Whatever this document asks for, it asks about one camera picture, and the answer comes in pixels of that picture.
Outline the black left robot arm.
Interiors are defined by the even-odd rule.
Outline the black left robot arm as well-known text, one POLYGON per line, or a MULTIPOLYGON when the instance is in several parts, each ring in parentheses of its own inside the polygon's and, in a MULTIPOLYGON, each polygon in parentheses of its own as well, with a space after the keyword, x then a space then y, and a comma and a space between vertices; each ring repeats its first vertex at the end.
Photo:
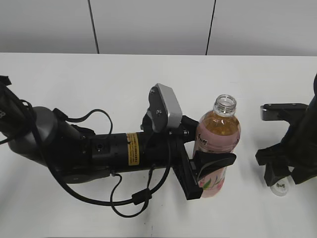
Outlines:
POLYGON ((149 108, 141 131, 97 135, 79 127, 86 117, 72 119, 58 109, 33 107, 0 78, 0 131, 10 149, 46 166, 66 190, 70 184, 106 178, 115 173, 174 170, 188 200, 201 197, 198 181, 230 166, 232 153, 196 152, 189 159, 185 143, 195 139, 198 122, 184 116, 172 88, 156 84, 149 92, 149 108))

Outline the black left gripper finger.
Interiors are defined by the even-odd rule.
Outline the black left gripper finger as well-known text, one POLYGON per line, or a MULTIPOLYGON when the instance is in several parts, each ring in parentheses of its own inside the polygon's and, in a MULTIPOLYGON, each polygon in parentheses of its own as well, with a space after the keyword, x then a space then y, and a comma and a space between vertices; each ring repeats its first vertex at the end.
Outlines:
POLYGON ((183 115, 181 120, 181 126, 183 128, 183 141, 185 143, 195 141, 196 129, 199 122, 183 115))
POLYGON ((207 153, 196 151, 193 158, 193 173, 196 179, 205 176, 228 166, 233 165, 236 155, 233 153, 207 153))

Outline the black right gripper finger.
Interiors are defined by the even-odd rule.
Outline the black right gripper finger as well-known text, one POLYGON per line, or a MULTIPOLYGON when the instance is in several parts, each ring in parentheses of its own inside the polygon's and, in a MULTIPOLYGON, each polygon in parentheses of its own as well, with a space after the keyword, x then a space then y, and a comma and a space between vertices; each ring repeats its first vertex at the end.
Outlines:
POLYGON ((283 178, 291 177, 295 184, 290 167, 294 166, 295 146, 273 145, 256 152, 259 166, 265 166, 264 180, 267 186, 273 186, 283 178))
POLYGON ((295 184, 301 184, 317 176, 317 164, 292 163, 291 177, 295 184))

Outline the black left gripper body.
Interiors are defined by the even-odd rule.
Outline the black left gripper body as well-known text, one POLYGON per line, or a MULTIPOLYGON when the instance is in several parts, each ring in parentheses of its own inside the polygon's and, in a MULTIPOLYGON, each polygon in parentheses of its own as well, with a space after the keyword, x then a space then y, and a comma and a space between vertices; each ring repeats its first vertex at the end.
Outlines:
POLYGON ((166 168, 173 169, 187 200, 201 198, 201 189, 190 167, 188 154, 183 141, 183 128, 156 133, 152 129, 149 116, 144 116, 138 132, 140 159, 136 166, 128 166, 130 172, 166 168))

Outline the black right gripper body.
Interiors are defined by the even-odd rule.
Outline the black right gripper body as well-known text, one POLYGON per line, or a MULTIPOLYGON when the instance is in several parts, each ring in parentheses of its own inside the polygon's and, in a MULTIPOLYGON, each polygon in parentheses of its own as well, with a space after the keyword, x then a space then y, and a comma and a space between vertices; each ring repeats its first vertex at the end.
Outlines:
POLYGON ((293 123, 281 140, 281 145, 295 146, 294 163, 317 163, 317 99, 313 97, 303 116, 293 123))

